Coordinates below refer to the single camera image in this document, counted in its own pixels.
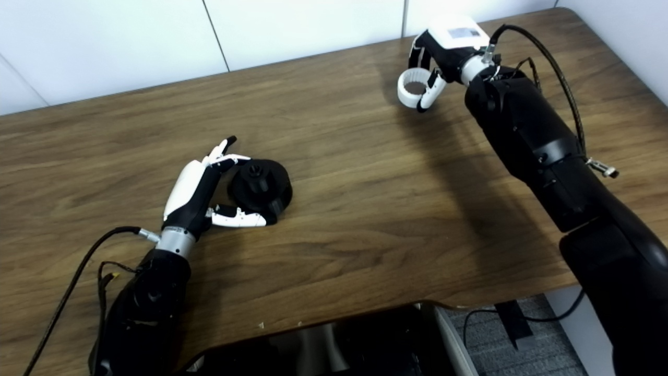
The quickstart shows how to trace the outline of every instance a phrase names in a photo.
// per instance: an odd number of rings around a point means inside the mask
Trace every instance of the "gray carpet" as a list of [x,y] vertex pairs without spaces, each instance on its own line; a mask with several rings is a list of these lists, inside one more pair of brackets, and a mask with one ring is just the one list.
[[[554,316],[544,295],[519,300],[519,304],[525,316]],[[461,336],[467,312],[447,312]],[[558,322],[530,322],[529,325],[536,337],[536,346],[522,352],[512,346],[497,314],[471,316],[466,342],[480,376],[587,376]]]

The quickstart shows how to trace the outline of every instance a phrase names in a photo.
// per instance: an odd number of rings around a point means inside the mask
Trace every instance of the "wire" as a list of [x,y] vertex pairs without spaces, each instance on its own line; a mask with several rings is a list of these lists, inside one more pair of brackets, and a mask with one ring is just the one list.
[[534,75],[534,85],[536,85],[536,88],[538,89],[539,92],[542,92],[542,88],[540,87],[540,78],[538,77],[538,70],[536,69],[536,64],[534,63],[534,60],[529,57],[524,60],[522,60],[517,66],[515,67],[515,71],[512,73],[512,76],[510,78],[515,77],[517,72],[520,71],[520,68],[524,65],[524,63],[529,62],[529,66],[531,67],[532,73]]
[[[570,316],[580,305],[582,302],[582,299],[585,297],[585,291],[580,290],[580,294],[578,294],[578,297],[575,298],[575,301],[573,304],[571,304],[570,308],[566,310],[566,312],[555,316],[555,317],[548,317],[548,318],[534,318],[534,317],[526,317],[524,315],[519,315],[518,318],[523,318],[524,320],[530,321],[530,322],[553,322],[553,321],[560,321],[563,320],[564,318]],[[478,309],[478,310],[472,310],[466,315],[466,318],[464,319],[464,328],[462,329],[462,342],[464,342],[464,347],[466,347],[466,326],[468,325],[468,319],[471,318],[473,314],[476,313],[498,313],[497,310],[494,309]]]
[[548,62],[550,62],[550,65],[552,66],[552,69],[554,70],[554,73],[556,74],[556,77],[559,79],[559,83],[561,84],[561,88],[564,90],[564,94],[566,95],[566,99],[568,99],[568,105],[570,106],[570,111],[573,113],[573,120],[575,120],[575,131],[577,132],[578,135],[578,140],[580,141],[580,148],[582,148],[582,153],[583,155],[587,155],[587,149],[585,147],[585,130],[582,127],[582,119],[580,118],[580,112],[578,111],[578,106],[577,103],[575,102],[575,97],[573,96],[572,91],[570,91],[570,86],[568,85],[568,82],[566,81],[566,77],[564,77],[564,72],[559,68],[559,64],[557,64],[556,60],[550,53],[550,51],[543,45],[543,43],[538,40],[533,34],[528,32],[527,30],[516,26],[516,25],[501,25],[493,34],[492,37],[490,38],[490,46],[496,46],[498,43],[498,39],[503,34],[504,31],[506,30],[512,30],[516,31],[520,34],[522,34],[524,37],[529,39],[545,56]]
[[46,345],[46,342],[49,340],[49,337],[51,336],[51,332],[53,332],[53,328],[60,318],[60,314],[63,312],[63,308],[65,308],[65,303],[69,299],[69,296],[72,294],[72,291],[74,290],[74,286],[76,286],[77,281],[79,280],[79,277],[81,276],[81,273],[83,273],[84,268],[86,267],[86,264],[88,264],[88,261],[90,261],[91,256],[93,256],[93,253],[104,243],[107,239],[112,237],[113,235],[116,235],[117,233],[124,233],[124,232],[132,232],[132,233],[139,233],[139,231],[142,228],[140,227],[134,227],[134,226],[123,226],[123,227],[117,227],[108,233],[105,233],[100,239],[98,239],[95,244],[88,250],[86,255],[83,257],[81,260],[81,263],[79,264],[79,267],[77,268],[76,272],[74,272],[74,276],[72,277],[72,281],[69,283],[69,286],[67,287],[67,290],[65,290],[65,294],[63,295],[63,298],[60,300],[60,303],[58,303],[58,307],[55,309],[55,312],[53,316],[51,317],[51,321],[47,325],[46,331],[44,332],[44,335],[42,336],[42,339],[40,340],[37,350],[35,350],[35,354],[33,354],[32,359],[30,359],[30,363],[28,363],[28,367],[25,369],[25,372],[23,372],[23,376],[28,376],[30,375],[30,372],[32,372],[33,368],[35,367],[35,364],[37,364],[37,360],[39,359],[39,356],[41,355],[42,351],[44,350],[44,346]]
[[106,276],[102,277],[102,271],[106,265],[115,265],[126,272],[130,272],[133,274],[137,274],[137,270],[132,269],[129,266],[125,266],[119,262],[115,261],[103,261],[100,263],[100,267],[98,268],[98,298],[100,300],[100,324],[98,326],[98,341],[96,342],[95,345],[95,356],[93,357],[93,374],[96,374],[96,371],[98,369],[98,359],[100,358],[100,344],[102,343],[102,337],[104,335],[104,326],[106,324],[106,317],[107,317],[107,285],[109,282],[114,280],[116,276],[118,275],[117,273],[109,273]]

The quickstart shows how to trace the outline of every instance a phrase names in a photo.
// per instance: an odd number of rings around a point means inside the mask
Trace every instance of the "wood grain surface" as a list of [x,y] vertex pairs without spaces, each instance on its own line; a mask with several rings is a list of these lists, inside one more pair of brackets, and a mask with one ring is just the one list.
[[[534,32],[580,105],[592,157],[621,170],[609,189],[668,242],[666,108],[571,11],[491,21]],[[0,118],[0,368],[22,372],[81,257],[117,225],[158,230],[183,166],[235,134],[232,152],[274,159],[295,196],[261,229],[212,229],[192,253],[182,365],[215,345],[432,301],[463,308],[575,283],[556,230],[502,166],[452,84],[425,114],[396,80],[411,38]],[[544,93],[572,124],[546,60]],[[224,187],[216,194],[225,202]],[[95,273],[151,244],[118,236],[93,257],[34,375],[87,375]],[[112,283],[113,298],[128,280]]]

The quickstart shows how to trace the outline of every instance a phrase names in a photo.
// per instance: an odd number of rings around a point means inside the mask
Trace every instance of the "robotic hand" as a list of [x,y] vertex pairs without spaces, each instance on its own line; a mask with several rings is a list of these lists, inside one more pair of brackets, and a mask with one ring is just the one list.
[[[211,225],[272,225],[290,203],[292,188],[283,166],[226,154],[234,141],[234,136],[223,140],[201,162],[191,161],[183,168],[165,206],[161,235],[143,233],[156,247],[140,262],[101,322],[89,358],[92,375],[165,374],[190,278],[188,257],[193,245]],[[240,207],[210,207],[222,174],[236,165],[242,169],[229,192]]]
[[[526,36],[548,59],[569,99],[578,136],[541,94],[535,73],[531,80],[521,64],[500,65],[494,50],[505,30]],[[429,72],[431,57],[438,67]],[[572,93],[549,51],[521,27],[503,25],[489,38],[471,19],[449,15],[415,39],[397,93],[406,106],[424,112],[446,83],[455,81],[467,86],[464,102],[508,172],[531,188],[567,233],[561,253],[613,344],[617,375],[666,374],[668,250],[592,172],[619,174],[587,157]],[[424,92],[409,93],[410,82],[422,83]]]

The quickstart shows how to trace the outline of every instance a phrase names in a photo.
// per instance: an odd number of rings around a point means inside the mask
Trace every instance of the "white label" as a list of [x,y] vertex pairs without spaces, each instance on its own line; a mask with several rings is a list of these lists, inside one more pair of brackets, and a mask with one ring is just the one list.
[[478,30],[472,29],[470,27],[459,27],[457,29],[449,29],[448,33],[450,34],[452,39],[479,37],[480,36],[480,33],[478,33]]

